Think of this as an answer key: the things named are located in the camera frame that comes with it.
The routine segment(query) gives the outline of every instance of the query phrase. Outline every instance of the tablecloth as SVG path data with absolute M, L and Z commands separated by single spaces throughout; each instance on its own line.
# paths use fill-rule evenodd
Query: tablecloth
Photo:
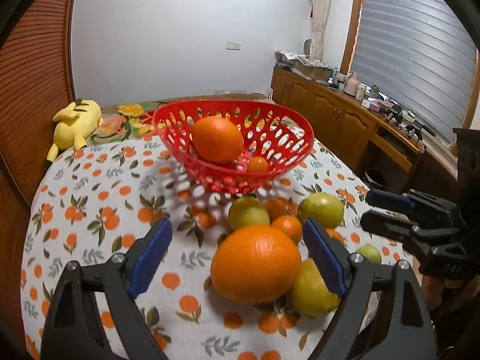
M 411 262 L 400 244 L 359 225 L 370 209 L 364 184 L 318 141 L 299 166 L 255 192 L 260 201 L 282 197 L 295 214 L 311 193 L 338 196 L 345 216 L 337 232 L 350 251 L 372 244 L 383 262 Z M 112 142 L 64 152 L 44 178 L 32 205 L 20 277 L 25 340 L 34 358 L 50 299 L 65 264 L 101 263 L 126 252 L 158 218 L 170 218 L 174 236 L 150 288 L 136 300 L 157 343 L 170 359 L 307 359 L 331 320 L 309 318 L 286 297 L 259 307 L 229 302 L 215 292 L 210 261 L 229 233 L 229 195 L 205 193 L 166 150 L 159 137 Z M 302 257 L 307 258 L 303 242 Z M 104 295 L 101 321 L 113 351 L 127 357 Z M 370 297 L 363 325 L 377 297 Z

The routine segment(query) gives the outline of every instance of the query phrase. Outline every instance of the plush toy ear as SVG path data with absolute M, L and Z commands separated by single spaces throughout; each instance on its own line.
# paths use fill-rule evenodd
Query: plush toy ear
M 55 114 L 55 116 L 53 117 L 53 121 L 59 122 L 61 120 L 71 120 L 71 119 L 75 119 L 77 116 L 78 116 L 78 112 L 68 108 L 64 108 Z

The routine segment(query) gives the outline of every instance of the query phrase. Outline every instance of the wooden wardrobe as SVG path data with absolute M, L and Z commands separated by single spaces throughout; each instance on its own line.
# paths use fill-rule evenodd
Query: wooden wardrobe
M 20 268 L 30 204 L 52 144 L 52 117 L 75 98 L 73 3 L 23 0 L 17 7 L 18 12 L 24 6 L 21 17 L 10 21 L 3 44 L 0 39 L 0 318 L 20 342 Z

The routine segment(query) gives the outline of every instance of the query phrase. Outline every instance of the screw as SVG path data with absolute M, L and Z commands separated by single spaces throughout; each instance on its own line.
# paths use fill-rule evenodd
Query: screw
M 67 263 L 67 269 L 69 271 L 74 271 L 75 269 L 78 268 L 78 262 L 76 261 L 70 261 L 69 263 Z
M 363 261 L 363 256 L 360 253 L 353 253 L 350 255 L 350 258 L 354 263 L 361 263 Z
M 121 263 L 125 259 L 125 255 L 123 253 L 117 253 L 112 256 L 112 261 L 116 264 Z
M 404 259 L 401 259 L 399 262 L 398 262 L 398 265 L 401 269 L 409 269 L 410 268 L 410 264 L 408 261 L 405 261 Z

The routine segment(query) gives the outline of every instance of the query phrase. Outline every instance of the white wall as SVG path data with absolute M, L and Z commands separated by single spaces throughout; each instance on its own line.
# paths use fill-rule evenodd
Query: white wall
M 310 9 L 308 0 L 75 0 L 76 95 L 105 106 L 214 89 L 268 93 L 274 51 L 303 50 Z
M 349 34 L 353 0 L 332 0 L 325 30 L 323 61 L 340 68 Z

